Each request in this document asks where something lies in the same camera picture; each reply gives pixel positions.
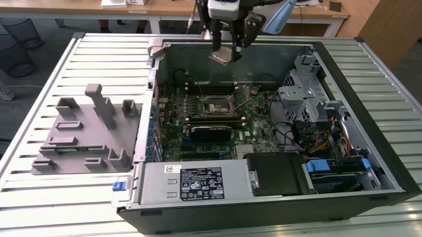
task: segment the blue tab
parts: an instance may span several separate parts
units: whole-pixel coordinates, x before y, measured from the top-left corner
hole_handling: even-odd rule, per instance
[[[125,181],[123,182],[115,182],[112,184],[112,191],[119,192],[119,191],[125,191]]]
[[[330,171],[328,162],[324,159],[312,159],[306,163],[306,168],[308,172],[315,171]]]
[[[308,173],[314,172],[314,167],[312,167],[311,162],[306,163],[306,169],[308,170]]]
[[[364,169],[370,169],[370,161],[368,161],[368,159],[363,158],[362,159],[362,163],[363,163]]]

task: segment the power supply label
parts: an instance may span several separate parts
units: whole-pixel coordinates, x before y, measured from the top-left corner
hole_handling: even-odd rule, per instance
[[[224,198],[222,167],[180,169],[180,199],[198,201]]]

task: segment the mesh wastebasket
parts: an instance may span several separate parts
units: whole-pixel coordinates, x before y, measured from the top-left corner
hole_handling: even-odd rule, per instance
[[[19,42],[25,48],[35,48],[43,44],[31,19],[0,18],[0,24],[9,34],[19,37]]]
[[[33,61],[19,44],[16,35],[0,35],[0,68],[13,78],[23,77],[35,70]]]

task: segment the screw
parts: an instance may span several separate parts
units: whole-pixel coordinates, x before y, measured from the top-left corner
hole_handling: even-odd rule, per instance
[[[258,188],[258,185],[256,185],[256,181],[255,181],[255,180],[251,181],[251,186],[252,186],[252,189]]]

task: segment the table leg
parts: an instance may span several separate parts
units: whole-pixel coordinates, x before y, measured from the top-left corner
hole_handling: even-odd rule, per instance
[[[344,19],[332,19],[331,24],[323,34],[323,37],[335,37],[336,33],[342,27]]]
[[[55,19],[55,23],[57,24],[59,28],[64,27],[64,19]]]
[[[151,26],[151,33],[160,34],[159,30],[159,16],[148,16],[149,26]]]

